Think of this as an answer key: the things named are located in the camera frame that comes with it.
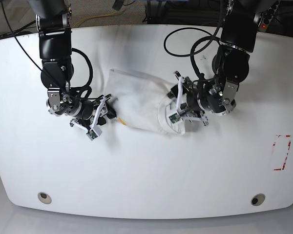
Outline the white printed T-shirt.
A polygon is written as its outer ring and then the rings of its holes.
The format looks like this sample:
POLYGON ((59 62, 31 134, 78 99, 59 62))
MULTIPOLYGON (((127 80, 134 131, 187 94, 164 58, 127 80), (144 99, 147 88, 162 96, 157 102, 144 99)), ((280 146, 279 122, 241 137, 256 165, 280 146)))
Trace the white printed T-shirt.
POLYGON ((167 114, 176 107, 176 98, 167 94, 175 83, 143 73, 109 70, 105 93, 124 125, 163 135, 183 135, 185 122, 172 124, 167 114))

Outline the red tape rectangle marker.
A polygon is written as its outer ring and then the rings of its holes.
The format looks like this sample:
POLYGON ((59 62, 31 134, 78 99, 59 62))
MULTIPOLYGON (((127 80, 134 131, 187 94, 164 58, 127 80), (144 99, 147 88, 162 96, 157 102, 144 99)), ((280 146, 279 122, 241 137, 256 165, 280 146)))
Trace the red tape rectangle marker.
POLYGON ((283 171, 289 156, 292 136, 276 135, 272 144, 270 167, 273 171, 283 171))

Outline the black power strip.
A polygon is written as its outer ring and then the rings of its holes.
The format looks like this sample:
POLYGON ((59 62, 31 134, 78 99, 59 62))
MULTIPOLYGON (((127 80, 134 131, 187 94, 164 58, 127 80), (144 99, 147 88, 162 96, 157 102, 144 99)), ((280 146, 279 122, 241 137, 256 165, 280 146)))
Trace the black power strip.
POLYGON ((263 13, 261 22, 259 24, 258 31, 259 32, 266 32, 269 24, 271 23, 275 13, 277 12, 277 9, 279 7, 280 1, 277 0, 273 3, 273 5, 263 13))

